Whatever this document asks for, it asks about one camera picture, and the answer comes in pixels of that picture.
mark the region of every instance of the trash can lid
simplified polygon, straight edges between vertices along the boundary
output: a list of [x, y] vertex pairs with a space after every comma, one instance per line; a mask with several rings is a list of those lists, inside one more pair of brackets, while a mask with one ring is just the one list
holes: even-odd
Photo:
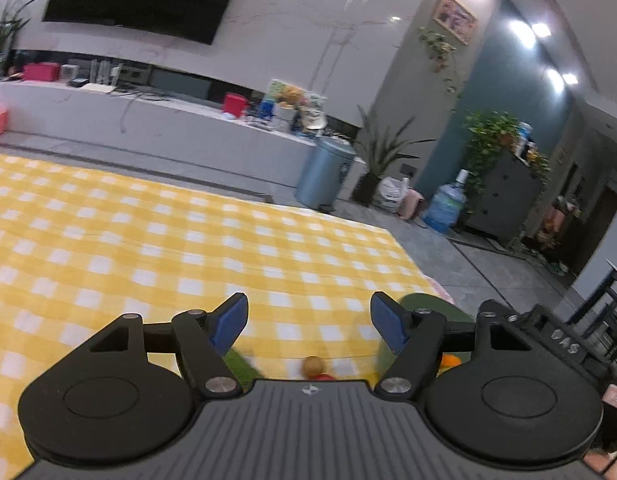
[[317, 146], [348, 160], [352, 160], [357, 155], [351, 143], [340, 137], [319, 137]]

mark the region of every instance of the trash can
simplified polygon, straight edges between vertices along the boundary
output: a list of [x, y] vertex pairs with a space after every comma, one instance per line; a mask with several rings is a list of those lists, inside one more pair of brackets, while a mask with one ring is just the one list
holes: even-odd
[[348, 140], [319, 137], [304, 167], [295, 198], [311, 209], [332, 206], [354, 159], [355, 150]]

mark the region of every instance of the yellow checkered tablecloth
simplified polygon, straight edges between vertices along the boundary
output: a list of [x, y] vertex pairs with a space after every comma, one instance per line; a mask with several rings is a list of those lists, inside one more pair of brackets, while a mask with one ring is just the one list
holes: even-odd
[[300, 378], [318, 355], [374, 382], [375, 290], [434, 294], [385, 230], [0, 155], [0, 480], [31, 461], [16, 416], [26, 384], [120, 314], [169, 321], [245, 292], [235, 348], [265, 376]]

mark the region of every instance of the picture frame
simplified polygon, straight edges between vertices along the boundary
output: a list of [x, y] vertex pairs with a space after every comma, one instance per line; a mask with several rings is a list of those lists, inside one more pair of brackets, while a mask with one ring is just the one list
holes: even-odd
[[465, 45], [477, 27], [475, 15], [458, 0], [439, 0], [432, 19]]

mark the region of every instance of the gray ribbed panel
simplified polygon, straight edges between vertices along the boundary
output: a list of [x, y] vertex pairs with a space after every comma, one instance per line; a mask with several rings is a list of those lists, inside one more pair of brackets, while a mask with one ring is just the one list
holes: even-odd
[[505, 472], [443, 446], [405, 402], [365, 383], [256, 381], [246, 396], [210, 402], [176, 444], [142, 462], [74, 470], [39, 462], [20, 480], [592, 480], [582, 463]]

